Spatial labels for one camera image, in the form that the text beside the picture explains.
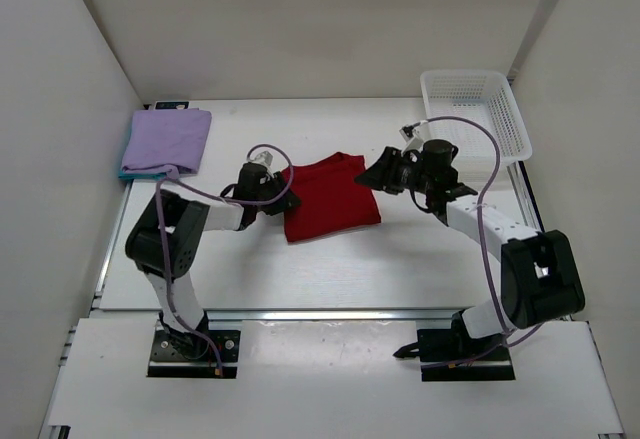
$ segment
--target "folded towel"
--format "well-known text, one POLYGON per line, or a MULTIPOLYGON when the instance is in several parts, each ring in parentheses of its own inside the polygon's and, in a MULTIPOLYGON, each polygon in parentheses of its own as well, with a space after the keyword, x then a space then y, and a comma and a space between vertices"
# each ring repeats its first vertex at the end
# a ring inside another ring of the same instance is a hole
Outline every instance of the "folded towel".
MULTIPOLYGON (((364 157, 338 152, 308 166, 295 166, 291 190, 302 204, 284 213, 288 242, 304 241, 354 227, 380 223, 371 189, 356 184, 364 157)), ((289 180, 289 169, 282 171, 289 180)))
POLYGON ((211 113, 199 109, 136 111, 118 177, 197 173, 210 126, 211 113))

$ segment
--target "white basket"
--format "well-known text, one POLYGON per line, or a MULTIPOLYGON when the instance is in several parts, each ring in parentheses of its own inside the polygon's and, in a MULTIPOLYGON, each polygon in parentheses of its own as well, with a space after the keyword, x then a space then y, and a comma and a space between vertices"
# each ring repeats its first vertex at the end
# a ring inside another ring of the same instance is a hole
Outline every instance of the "white basket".
MULTIPOLYGON (((420 76, 427 118, 459 116, 486 127, 500 145, 506 166, 531 157, 531 142, 507 78, 495 71, 436 70, 420 76)), ((493 145, 479 130, 460 122, 429 124, 432 137, 460 148, 456 162, 493 163, 493 145)))

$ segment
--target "purple towel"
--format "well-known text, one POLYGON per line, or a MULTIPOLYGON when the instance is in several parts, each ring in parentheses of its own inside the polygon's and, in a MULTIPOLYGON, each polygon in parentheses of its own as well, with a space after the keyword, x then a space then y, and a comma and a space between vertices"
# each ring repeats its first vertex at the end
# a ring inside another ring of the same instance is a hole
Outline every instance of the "purple towel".
POLYGON ((199 109, 136 111, 120 177, 197 173, 210 126, 199 109))

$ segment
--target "white tabletop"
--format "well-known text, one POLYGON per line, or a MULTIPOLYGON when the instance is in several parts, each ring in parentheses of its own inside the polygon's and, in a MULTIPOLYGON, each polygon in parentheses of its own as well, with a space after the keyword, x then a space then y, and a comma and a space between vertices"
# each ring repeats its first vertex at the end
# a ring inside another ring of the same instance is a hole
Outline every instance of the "white tabletop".
POLYGON ((391 355, 415 341, 415 323, 248 321, 237 379, 211 380, 146 377, 156 317, 144 316, 80 321, 49 424, 70 439, 622 432, 585 323, 546 324, 514 348, 514 381, 423 383, 417 361, 391 355))
MULTIPOLYGON (((281 147, 297 165, 336 151, 362 154, 370 165, 385 146, 402 148, 401 126, 425 118, 423 102, 416 98, 192 101, 189 107, 211 111, 213 123, 200 172, 185 182, 213 193, 236 181, 247 150, 257 143, 281 147)), ((284 168, 285 163, 276 157, 274 166, 284 168)), ((153 191, 151 181, 133 183, 106 278, 103 309, 158 308, 151 285, 124 254, 126 238, 153 191)), ((474 242, 419 212, 407 194, 375 197, 382 224, 304 244, 288 245, 282 217, 262 214, 246 231, 205 233, 191 269, 201 305, 456 308, 489 297, 474 242)), ((486 202, 522 220, 510 183, 498 184, 486 202)), ((497 262, 493 266, 499 278, 497 262)))

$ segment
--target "white panel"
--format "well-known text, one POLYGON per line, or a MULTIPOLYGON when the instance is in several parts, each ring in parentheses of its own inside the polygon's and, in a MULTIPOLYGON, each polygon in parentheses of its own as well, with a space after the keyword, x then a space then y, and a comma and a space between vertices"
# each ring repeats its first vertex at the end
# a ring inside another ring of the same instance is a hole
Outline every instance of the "white panel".
MULTIPOLYGON (((385 146, 404 145, 401 126, 424 118, 419 99, 199 101, 190 107, 211 111, 213 123, 200 172, 186 182, 213 193, 236 181, 255 144, 276 144, 299 165, 336 151, 364 154, 370 165, 385 146)), ((275 156, 274 167, 283 168, 284 161, 275 156)), ((149 181, 133 185, 103 308, 158 307, 153 288, 124 254, 126 238, 154 189, 149 181)), ((487 201, 521 220, 510 184, 496 189, 487 201)), ((315 241, 288 245, 282 217, 262 214, 246 231, 205 233, 191 269, 200 304, 223 309, 458 307, 489 297, 477 244, 418 211, 408 193, 375 197, 381 225, 315 241)))
POLYGON ((639 3, 561 0, 515 87, 542 219, 571 238, 585 317, 622 421, 638 437, 639 3))
POLYGON ((92 0, 145 101, 419 94, 434 68, 506 74, 539 0, 92 0))
POLYGON ((137 106, 82 0, 0 0, 3 437, 40 429, 66 333, 88 309, 137 106))
POLYGON ((235 380, 147 378, 153 317, 80 323, 51 412, 70 438, 596 438, 621 432, 584 323, 513 351, 515 381, 423 383, 415 324, 243 324, 235 380))

